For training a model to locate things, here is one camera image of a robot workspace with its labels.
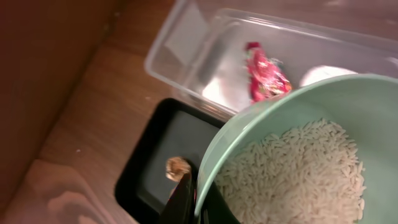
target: green bowl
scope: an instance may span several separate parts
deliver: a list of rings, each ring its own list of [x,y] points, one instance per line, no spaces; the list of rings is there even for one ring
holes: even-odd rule
[[[398,223],[398,80],[379,75],[345,75],[256,103],[230,119],[201,162],[195,215],[216,174],[229,157],[270,133],[282,134],[320,118],[342,125],[358,144],[364,162],[366,206],[360,224]]]

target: wooden surface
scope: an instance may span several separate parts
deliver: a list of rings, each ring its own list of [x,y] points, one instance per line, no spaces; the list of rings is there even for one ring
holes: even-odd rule
[[[1,1],[0,212],[37,156],[117,5],[118,0]]]
[[[303,20],[318,7],[284,2],[274,12],[296,11],[290,17],[303,15]],[[166,84],[145,73],[143,63],[172,4],[126,5],[10,204],[6,224],[134,223],[113,191],[157,103],[171,96]],[[386,23],[384,17],[368,22],[376,20],[375,26]]]

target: rice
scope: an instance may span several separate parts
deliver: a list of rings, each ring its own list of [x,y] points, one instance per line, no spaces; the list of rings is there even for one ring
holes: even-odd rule
[[[229,158],[215,182],[243,224],[352,224],[366,189],[356,144],[324,119],[270,134]]]

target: red wrapper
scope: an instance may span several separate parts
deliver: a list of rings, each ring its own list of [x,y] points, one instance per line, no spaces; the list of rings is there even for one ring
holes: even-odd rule
[[[292,85],[278,67],[277,60],[269,60],[260,43],[248,43],[246,52],[246,65],[250,74],[249,91],[254,103],[292,89]]]

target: transparent container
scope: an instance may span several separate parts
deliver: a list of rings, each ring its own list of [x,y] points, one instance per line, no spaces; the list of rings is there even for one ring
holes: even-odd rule
[[[281,60],[293,88],[321,65],[397,78],[397,9],[394,0],[178,0],[145,68],[177,98],[227,117],[251,104],[247,42]]]

